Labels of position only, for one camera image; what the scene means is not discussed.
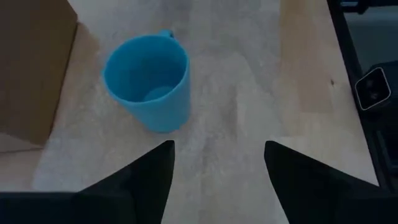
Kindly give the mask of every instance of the wooden table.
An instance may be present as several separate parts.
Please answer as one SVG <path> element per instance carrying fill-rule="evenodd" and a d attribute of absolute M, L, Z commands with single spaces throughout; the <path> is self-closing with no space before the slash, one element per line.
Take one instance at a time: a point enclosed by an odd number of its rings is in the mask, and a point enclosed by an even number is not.
<path fill-rule="evenodd" d="M 328 4 L 281 0 L 282 144 L 377 184 Z"/>
<path fill-rule="evenodd" d="M 377 184 L 326 0 L 150 2 L 71 1 L 82 25 L 34 190 L 84 189 L 166 139 L 176 160 L 164 223 L 285 223 L 266 140 Z M 120 43 L 165 27 L 191 58 L 193 108 L 167 135 L 145 131 L 100 77 Z"/>

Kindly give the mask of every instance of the blue cup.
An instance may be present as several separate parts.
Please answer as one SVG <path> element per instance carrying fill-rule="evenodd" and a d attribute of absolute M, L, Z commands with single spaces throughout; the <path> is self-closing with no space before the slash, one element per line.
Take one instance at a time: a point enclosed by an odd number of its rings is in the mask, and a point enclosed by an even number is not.
<path fill-rule="evenodd" d="M 189 58 L 169 30 L 122 44 L 103 78 L 110 95 L 151 131 L 174 131 L 189 118 Z"/>

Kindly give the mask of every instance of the cup handle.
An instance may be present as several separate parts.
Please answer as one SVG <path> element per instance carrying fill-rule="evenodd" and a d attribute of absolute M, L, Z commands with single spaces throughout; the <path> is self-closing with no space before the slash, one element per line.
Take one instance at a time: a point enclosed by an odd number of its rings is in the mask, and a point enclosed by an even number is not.
<path fill-rule="evenodd" d="M 174 38 L 173 31 L 171 30 L 161 30 L 158 35 L 164 36 L 164 37 L 171 37 Z"/>

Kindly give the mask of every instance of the light wooden surface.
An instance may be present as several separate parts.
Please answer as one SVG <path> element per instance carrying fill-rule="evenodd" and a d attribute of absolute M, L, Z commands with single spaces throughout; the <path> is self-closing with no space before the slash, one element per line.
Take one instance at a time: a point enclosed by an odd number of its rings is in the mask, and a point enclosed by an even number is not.
<path fill-rule="evenodd" d="M 71 1 L 78 29 L 34 190 L 81 190 L 176 141 L 163 223 L 287 223 L 263 159 L 276 140 L 376 184 L 326 1 Z M 175 31 L 191 59 L 190 120 L 146 131 L 100 72 L 128 38 Z"/>
<path fill-rule="evenodd" d="M 281 0 L 282 144 L 377 184 L 326 1 Z"/>

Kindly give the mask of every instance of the black device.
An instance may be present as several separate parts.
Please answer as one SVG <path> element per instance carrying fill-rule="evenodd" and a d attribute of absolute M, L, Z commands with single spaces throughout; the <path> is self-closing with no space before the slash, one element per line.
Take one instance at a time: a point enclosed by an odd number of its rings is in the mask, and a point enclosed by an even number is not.
<path fill-rule="evenodd" d="M 357 12 L 363 14 L 369 7 L 396 6 L 397 0 L 340 0 L 344 12 Z"/>
<path fill-rule="evenodd" d="M 362 111 L 398 108 L 398 61 L 373 65 L 354 88 Z"/>

